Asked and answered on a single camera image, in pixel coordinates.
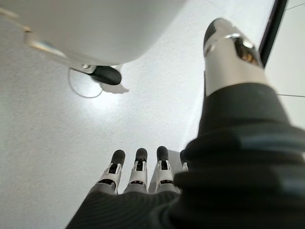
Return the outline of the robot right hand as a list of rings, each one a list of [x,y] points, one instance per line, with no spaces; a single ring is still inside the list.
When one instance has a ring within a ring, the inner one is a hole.
[[[203,111],[187,171],[147,195],[95,189],[70,229],[302,229],[305,133],[290,124],[255,46],[229,21],[206,30]]]

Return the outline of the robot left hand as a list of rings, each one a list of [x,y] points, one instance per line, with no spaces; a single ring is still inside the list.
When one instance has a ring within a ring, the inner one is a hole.
[[[68,66],[70,69],[84,73],[100,83],[119,85],[122,81],[121,73],[115,68],[74,60],[57,49],[50,42],[40,38],[37,34],[31,31],[26,31],[24,33],[24,42],[28,46],[41,51],[53,60]]]

